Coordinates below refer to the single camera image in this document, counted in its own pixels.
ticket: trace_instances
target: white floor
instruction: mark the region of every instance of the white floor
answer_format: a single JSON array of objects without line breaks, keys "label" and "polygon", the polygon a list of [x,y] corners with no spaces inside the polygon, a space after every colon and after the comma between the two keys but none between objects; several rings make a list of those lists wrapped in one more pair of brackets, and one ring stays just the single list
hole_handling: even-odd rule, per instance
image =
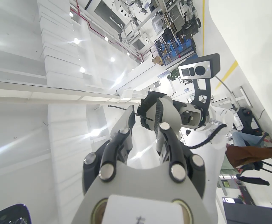
[{"label": "white floor", "polygon": [[[220,61],[221,61],[221,71],[218,73],[217,76],[222,79],[224,75],[226,74],[226,72],[231,67],[231,65],[235,62],[235,58],[232,55],[231,51],[229,50],[224,39],[222,38],[221,34],[219,33],[218,29],[216,28],[214,22],[211,19],[209,8],[208,8],[209,0],[206,0],[204,2],[205,2],[204,41],[203,41],[203,24],[202,24],[202,28],[199,29],[199,32],[196,35],[194,35],[194,41],[196,43],[197,54],[198,56],[202,56],[203,51],[204,51],[204,55],[219,53]],[[194,6],[197,9],[198,17],[203,22],[203,1],[194,0]],[[223,85],[220,85],[216,89],[216,86],[218,85],[218,83],[219,82],[216,79],[212,79],[211,81],[212,95],[214,96],[215,100],[219,100],[230,95],[227,89]],[[257,95],[253,91],[251,85],[249,84],[247,78],[245,77],[239,65],[228,76],[228,78],[225,80],[224,83],[228,86],[228,88],[231,91],[233,91],[236,97],[242,96],[242,93],[239,87],[240,86],[243,87],[253,107],[250,108],[245,100],[240,100],[239,104],[242,107],[251,109],[255,117],[258,119],[260,117],[261,112],[264,109],[264,106],[261,104]],[[268,132],[270,136],[272,136],[272,121],[268,117],[266,111],[263,112],[262,117],[259,119],[258,122],[261,128],[263,129],[263,131]],[[268,172],[247,171],[245,174],[247,176],[252,176],[252,177],[261,177],[269,181],[270,183],[272,183],[272,174]],[[254,199],[256,205],[272,207],[272,187],[271,186],[261,186],[261,185],[254,185],[254,184],[246,184],[246,186],[252,198]]]}]

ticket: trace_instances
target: cardboard box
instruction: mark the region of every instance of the cardboard box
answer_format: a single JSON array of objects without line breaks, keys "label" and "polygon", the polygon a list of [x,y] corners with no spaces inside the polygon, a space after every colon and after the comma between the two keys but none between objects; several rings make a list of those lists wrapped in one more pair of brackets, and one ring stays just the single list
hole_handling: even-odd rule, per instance
[{"label": "cardboard box", "polygon": [[160,56],[156,56],[155,58],[152,59],[153,64],[159,64],[159,65],[163,65],[162,59],[160,58]]}]

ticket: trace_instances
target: cable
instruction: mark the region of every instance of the cable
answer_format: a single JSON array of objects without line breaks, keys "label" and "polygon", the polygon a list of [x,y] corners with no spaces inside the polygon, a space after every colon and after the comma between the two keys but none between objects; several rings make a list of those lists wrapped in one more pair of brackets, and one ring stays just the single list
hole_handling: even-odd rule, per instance
[{"label": "cable", "polygon": [[128,6],[132,6],[133,4],[134,4],[134,2],[132,2],[130,5],[129,4],[127,4],[126,2],[124,2],[123,0],[121,0],[123,3],[125,3],[126,5],[128,5]]},{"label": "cable", "polygon": [[226,124],[221,124],[219,125],[214,131],[213,133],[211,133],[211,135],[205,140],[203,141],[202,143],[199,143],[198,145],[195,145],[195,146],[188,146],[189,149],[197,149],[201,146],[204,146],[206,145],[207,143],[209,143],[214,137],[215,135],[221,131],[221,129],[225,128],[227,125]]},{"label": "cable", "polygon": [[132,8],[133,9],[133,17],[134,17],[135,16],[134,8],[132,6],[129,6],[128,8]]},{"label": "cable", "polygon": [[[126,111],[126,109],[125,108],[122,108],[122,107],[118,107],[118,106],[113,106],[113,105],[108,105],[108,107],[115,107],[115,108],[118,108],[118,109],[121,109],[121,110],[125,110]],[[141,117],[141,118],[143,118],[143,119],[147,119],[147,120],[150,120],[150,121],[153,121],[153,119],[151,119],[151,118],[148,118],[148,117],[145,117],[145,116],[142,116],[142,115],[140,115],[140,114],[138,114],[138,113],[134,113],[136,116],[139,116],[139,117]]]},{"label": "cable", "polygon": [[261,119],[262,113],[263,113],[264,111],[265,111],[265,109],[263,109],[263,111],[261,112],[261,115],[260,115],[259,119],[257,119],[257,121]]},{"label": "cable", "polygon": [[[221,82],[226,87],[226,89],[230,92],[230,95],[235,99],[235,96],[230,91],[230,89],[226,86],[226,84],[220,78],[218,78],[217,76],[215,76],[215,78],[217,78],[219,80],[219,82]],[[235,112],[238,112],[239,110],[240,110],[240,105],[237,102],[237,110]]]},{"label": "cable", "polygon": [[[115,2],[115,1],[116,1],[116,0],[114,0],[114,1],[113,1],[113,3],[112,3],[112,7],[113,7],[113,4],[114,4],[114,2]],[[111,10],[112,10],[112,8],[111,8]]]}]

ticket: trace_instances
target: person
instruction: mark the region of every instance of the person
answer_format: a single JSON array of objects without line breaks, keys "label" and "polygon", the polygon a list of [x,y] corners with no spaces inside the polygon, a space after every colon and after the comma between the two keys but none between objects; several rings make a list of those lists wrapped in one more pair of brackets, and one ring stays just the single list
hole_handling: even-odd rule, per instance
[{"label": "person", "polygon": [[272,141],[269,136],[265,137],[259,146],[256,144],[261,136],[234,132],[232,138],[234,146],[227,146],[220,174],[236,175],[239,174],[237,168],[242,165],[272,158]]}]

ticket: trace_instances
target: potted plant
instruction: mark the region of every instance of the potted plant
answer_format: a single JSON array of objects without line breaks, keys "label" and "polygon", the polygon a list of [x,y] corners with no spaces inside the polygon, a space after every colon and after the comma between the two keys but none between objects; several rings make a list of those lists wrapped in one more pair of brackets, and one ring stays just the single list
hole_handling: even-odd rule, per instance
[{"label": "potted plant", "polygon": [[174,81],[177,78],[180,79],[180,73],[178,71],[177,68],[175,68],[168,76],[167,76],[168,80],[170,81]]}]

